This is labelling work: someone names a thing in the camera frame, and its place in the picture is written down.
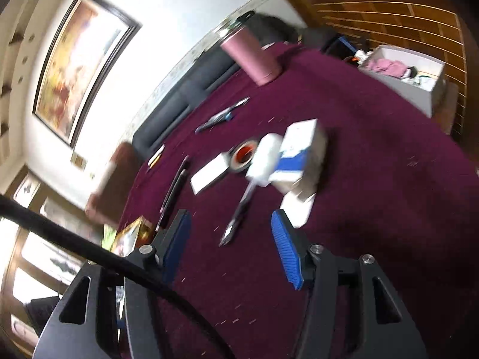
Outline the gold rimmed white tray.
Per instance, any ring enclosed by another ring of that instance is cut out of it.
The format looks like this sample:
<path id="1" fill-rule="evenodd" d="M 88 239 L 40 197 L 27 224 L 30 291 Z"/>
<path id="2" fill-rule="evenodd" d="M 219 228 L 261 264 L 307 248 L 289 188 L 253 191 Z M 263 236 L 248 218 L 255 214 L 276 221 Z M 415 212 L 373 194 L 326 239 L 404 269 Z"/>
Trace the gold rimmed white tray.
<path id="1" fill-rule="evenodd" d="M 127 257 L 135 249 L 149 244 L 153 234 L 153 224 L 141 216 L 116 234 L 110 252 Z"/>

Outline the small white printed box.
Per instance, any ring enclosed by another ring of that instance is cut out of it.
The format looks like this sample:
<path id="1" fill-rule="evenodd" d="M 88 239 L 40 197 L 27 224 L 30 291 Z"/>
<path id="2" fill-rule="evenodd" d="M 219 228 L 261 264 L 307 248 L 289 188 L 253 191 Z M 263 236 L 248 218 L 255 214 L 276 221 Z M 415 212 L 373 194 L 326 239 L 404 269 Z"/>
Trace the small white printed box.
<path id="1" fill-rule="evenodd" d="M 295 229 L 307 223 L 313 208 L 315 196 L 315 194 L 312 194 L 305 201 L 302 201 L 292 192 L 284 195 L 280 208 L 284 210 L 289 222 L 291 222 Z"/>

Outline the silver black pen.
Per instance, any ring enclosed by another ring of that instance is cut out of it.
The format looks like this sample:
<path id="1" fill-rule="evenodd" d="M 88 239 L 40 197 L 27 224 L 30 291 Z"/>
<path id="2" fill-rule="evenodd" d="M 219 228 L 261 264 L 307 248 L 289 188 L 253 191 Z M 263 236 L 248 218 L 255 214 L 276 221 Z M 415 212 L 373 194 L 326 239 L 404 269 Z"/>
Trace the silver black pen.
<path id="1" fill-rule="evenodd" d="M 234 238 L 235 232 L 238 230 L 238 227 L 240 226 L 244 218 L 244 215 L 246 211 L 248 210 L 248 206 L 250 205 L 250 202 L 256 187 L 257 187 L 257 183 L 255 181 L 251 181 L 248 184 L 246 190 L 244 191 L 243 196 L 241 197 L 241 200 L 239 201 L 237 208 L 235 209 L 235 212 L 231 220 L 227 224 L 227 227 L 220 239 L 220 242 L 219 242 L 220 247 L 227 245 Z"/>

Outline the white blue box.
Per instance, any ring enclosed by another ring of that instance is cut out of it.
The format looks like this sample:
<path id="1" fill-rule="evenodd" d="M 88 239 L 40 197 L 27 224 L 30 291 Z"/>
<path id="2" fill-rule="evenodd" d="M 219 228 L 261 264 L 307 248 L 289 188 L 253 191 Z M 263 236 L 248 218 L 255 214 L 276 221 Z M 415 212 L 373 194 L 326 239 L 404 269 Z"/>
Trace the white blue box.
<path id="1" fill-rule="evenodd" d="M 305 201 L 316 193 L 328 138 L 319 121 L 297 121 L 287 127 L 275 171 L 269 182 L 284 194 Z"/>

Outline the white marker pen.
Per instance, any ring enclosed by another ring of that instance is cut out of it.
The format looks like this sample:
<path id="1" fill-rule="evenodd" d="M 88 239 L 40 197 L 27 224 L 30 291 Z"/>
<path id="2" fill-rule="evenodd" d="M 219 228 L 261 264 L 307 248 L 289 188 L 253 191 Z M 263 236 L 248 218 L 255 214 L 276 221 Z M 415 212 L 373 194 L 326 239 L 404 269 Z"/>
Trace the white marker pen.
<path id="1" fill-rule="evenodd" d="M 156 165 L 158 160 L 161 158 L 161 155 L 162 155 L 162 152 L 164 151 L 164 149 L 165 149 L 165 145 L 162 144 L 162 146 L 160 146 L 160 148 L 158 150 L 156 150 L 156 152 L 154 152 L 152 157 L 148 160 L 148 164 L 147 164 L 147 166 L 148 166 L 147 171 L 148 172 Z"/>

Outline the maroon bed cover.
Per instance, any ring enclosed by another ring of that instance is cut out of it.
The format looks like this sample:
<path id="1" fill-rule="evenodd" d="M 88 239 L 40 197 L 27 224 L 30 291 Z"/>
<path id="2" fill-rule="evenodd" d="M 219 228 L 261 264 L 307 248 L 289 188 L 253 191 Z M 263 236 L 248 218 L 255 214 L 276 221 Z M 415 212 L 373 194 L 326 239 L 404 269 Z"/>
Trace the maroon bed cover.
<path id="1" fill-rule="evenodd" d="M 283 74 L 259 87 L 237 72 L 169 135 L 141 169 L 121 217 L 156 222 L 185 156 L 197 171 L 244 140 L 317 119 L 328 146 L 304 231 L 347 258 L 373 255 L 399 292 L 431 358 L 478 356 L 478 175 L 453 140 L 390 88 L 315 49 L 276 44 Z M 213 115 L 249 97 L 230 121 L 199 134 Z M 232 243 L 219 240 L 247 186 L 240 174 L 193 194 L 177 209 L 192 230 L 173 287 L 237 358 L 288 358 L 305 294 L 287 281 L 270 228 L 282 195 L 255 191 Z"/>

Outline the white pill bottle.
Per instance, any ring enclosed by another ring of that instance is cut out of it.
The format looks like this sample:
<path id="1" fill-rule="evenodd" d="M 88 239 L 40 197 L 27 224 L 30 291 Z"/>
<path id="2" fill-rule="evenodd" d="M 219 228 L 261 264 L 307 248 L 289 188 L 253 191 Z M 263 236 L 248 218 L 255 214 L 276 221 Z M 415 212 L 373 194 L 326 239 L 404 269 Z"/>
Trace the white pill bottle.
<path id="1" fill-rule="evenodd" d="M 269 185 L 269 177 L 275 171 L 280 158 L 283 137 L 275 133 L 265 135 L 259 142 L 246 178 L 260 187 Z"/>

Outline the black tape roll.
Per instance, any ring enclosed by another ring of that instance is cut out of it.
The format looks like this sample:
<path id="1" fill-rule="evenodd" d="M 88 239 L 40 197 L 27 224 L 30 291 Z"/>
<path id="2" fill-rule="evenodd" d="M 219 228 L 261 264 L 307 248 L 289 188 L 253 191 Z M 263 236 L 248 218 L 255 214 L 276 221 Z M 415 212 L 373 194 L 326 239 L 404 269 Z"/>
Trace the black tape roll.
<path id="1" fill-rule="evenodd" d="M 247 139 L 230 151 L 229 171 L 238 174 L 249 168 L 257 150 L 258 141 Z"/>

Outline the wooden glass door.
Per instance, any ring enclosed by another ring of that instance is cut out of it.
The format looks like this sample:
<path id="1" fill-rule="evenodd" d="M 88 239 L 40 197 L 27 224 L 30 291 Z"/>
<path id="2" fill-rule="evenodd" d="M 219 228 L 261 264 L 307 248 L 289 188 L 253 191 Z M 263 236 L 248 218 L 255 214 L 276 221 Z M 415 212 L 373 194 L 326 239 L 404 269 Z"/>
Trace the wooden glass door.
<path id="1" fill-rule="evenodd" d="M 26 167 L 6 196 L 70 232 L 99 245 L 103 229 Z M 38 341 L 25 306 L 34 299 L 61 297 L 84 259 L 56 247 L 11 220 L 1 219 L 1 329 L 31 357 Z"/>

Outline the blue capped black marker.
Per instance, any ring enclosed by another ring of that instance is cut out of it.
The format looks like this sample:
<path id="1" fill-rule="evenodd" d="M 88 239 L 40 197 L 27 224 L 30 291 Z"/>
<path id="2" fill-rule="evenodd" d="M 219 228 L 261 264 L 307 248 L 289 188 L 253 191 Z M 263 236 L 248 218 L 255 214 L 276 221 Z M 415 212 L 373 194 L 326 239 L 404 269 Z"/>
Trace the blue capped black marker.
<path id="1" fill-rule="evenodd" d="M 223 111 L 219 112 L 219 113 L 216 113 L 215 115 L 213 115 L 208 121 L 206 121 L 205 123 L 201 124 L 199 127 L 196 128 L 195 130 L 195 134 L 199 134 L 201 133 L 202 131 L 204 130 L 208 130 L 220 123 L 223 123 L 223 122 L 226 122 L 226 121 L 230 121 L 232 118 L 233 118 L 233 114 L 232 112 L 243 106 L 243 105 L 246 105 L 248 103 L 248 101 L 250 100 L 249 97 L 246 97 L 244 99 L 242 99 L 241 101 L 238 101 L 236 102 L 234 105 L 224 109 Z"/>

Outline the black leather sofa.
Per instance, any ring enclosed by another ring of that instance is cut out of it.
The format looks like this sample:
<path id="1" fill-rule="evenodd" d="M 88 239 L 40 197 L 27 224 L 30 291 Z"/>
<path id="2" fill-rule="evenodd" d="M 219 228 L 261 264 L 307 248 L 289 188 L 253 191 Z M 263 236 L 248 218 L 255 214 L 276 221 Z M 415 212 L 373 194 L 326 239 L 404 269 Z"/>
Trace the black leather sofa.
<path id="1" fill-rule="evenodd" d="M 295 42 L 298 31 L 275 16 L 250 10 L 238 18 L 262 45 Z M 162 98 L 132 137 L 132 146 L 143 160 L 160 148 L 166 137 L 240 67 L 215 43 Z"/>

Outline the pink cloth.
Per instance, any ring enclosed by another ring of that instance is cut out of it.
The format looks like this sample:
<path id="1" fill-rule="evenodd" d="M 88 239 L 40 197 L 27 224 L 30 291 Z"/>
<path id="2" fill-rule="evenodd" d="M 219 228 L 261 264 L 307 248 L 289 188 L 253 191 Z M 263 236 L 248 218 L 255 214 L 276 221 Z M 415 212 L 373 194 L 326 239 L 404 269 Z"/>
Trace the pink cloth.
<path id="1" fill-rule="evenodd" d="M 369 62 L 367 69 L 371 72 L 401 79 L 406 74 L 408 67 L 401 61 L 379 58 Z"/>

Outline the pink thermos bottle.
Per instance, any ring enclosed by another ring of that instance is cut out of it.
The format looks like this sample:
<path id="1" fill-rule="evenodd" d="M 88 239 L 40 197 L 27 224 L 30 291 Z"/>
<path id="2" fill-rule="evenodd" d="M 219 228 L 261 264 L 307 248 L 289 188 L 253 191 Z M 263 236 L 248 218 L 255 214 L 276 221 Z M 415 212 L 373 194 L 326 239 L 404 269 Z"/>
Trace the pink thermos bottle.
<path id="1" fill-rule="evenodd" d="M 241 67 L 257 86 L 271 83 L 282 73 L 275 57 L 244 26 L 235 29 L 221 42 L 221 48 Z"/>

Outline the white storage box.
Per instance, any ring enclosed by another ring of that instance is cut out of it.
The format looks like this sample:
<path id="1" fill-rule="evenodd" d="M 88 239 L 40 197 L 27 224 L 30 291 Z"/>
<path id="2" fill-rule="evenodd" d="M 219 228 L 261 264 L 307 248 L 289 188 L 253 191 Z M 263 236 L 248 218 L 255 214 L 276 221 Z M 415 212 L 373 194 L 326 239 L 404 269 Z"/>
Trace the white storage box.
<path id="1" fill-rule="evenodd" d="M 401 79 L 369 71 L 369 62 L 379 58 L 401 61 L 408 70 Z M 398 46 L 379 45 L 366 56 L 358 69 L 397 92 L 428 118 L 432 117 L 446 87 L 444 61 Z"/>

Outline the wooden nightstand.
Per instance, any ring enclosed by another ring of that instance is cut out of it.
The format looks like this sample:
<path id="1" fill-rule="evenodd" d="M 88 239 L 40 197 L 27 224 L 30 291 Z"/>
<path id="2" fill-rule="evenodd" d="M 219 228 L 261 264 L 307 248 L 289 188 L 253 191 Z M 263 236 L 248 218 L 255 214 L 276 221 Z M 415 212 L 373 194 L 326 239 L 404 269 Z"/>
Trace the wooden nightstand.
<path id="1" fill-rule="evenodd" d="M 441 101 L 436 107 L 431 120 L 446 135 L 450 135 L 454 125 L 459 89 L 455 83 L 446 82 Z"/>

